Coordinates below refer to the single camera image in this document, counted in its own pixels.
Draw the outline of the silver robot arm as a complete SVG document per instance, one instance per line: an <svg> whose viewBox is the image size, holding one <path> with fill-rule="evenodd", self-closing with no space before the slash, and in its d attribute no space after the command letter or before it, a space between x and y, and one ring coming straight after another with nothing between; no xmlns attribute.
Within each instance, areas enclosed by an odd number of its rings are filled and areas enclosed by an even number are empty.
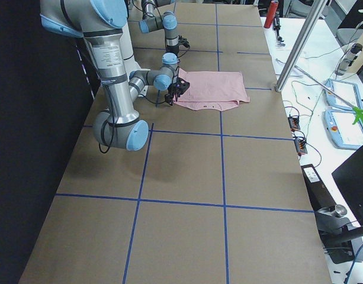
<svg viewBox="0 0 363 284"><path fill-rule="evenodd" d="M174 12L160 13L159 8L173 4L175 1L141 1L142 19L139 21L140 31L148 34L154 31L164 31L164 45L167 53L179 57L179 47L190 49L189 41L178 32L178 22Z"/></svg>
<svg viewBox="0 0 363 284"><path fill-rule="evenodd" d="M144 34L163 30L166 52L158 70L142 69L135 61L128 26L127 1L41 1L42 26L53 33L81 38L104 88L108 108L93 124L100 145L128 151L140 150L146 143L149 126L140 119L133 103L145 95L148 86L165 91L169 105L189 89L189 82L179 76L179 47L189 47L177 29L171 11L155 12L170 1L142 1L139 22Z"/></svg>

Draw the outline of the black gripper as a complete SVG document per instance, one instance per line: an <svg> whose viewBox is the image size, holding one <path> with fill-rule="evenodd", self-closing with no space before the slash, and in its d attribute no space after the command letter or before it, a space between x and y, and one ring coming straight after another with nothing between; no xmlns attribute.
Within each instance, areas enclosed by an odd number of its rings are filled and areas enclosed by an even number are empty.
<svg viewBox="0 0 363 284"><path fill-rule="evenodd" d="M190 87L190 83L183 78L178 78L175 83L170 84L168 87L168 93L165 95L166 103L170 106L174 105L174 101L177 101Z"/></svg>
<svg viewBox="0 0 363 284"><path fill-rule="evenodd" d="M181 35L175 38L166 38L166 52L178 55L179 47L184 46L189 49L189 41Z"/></svg>

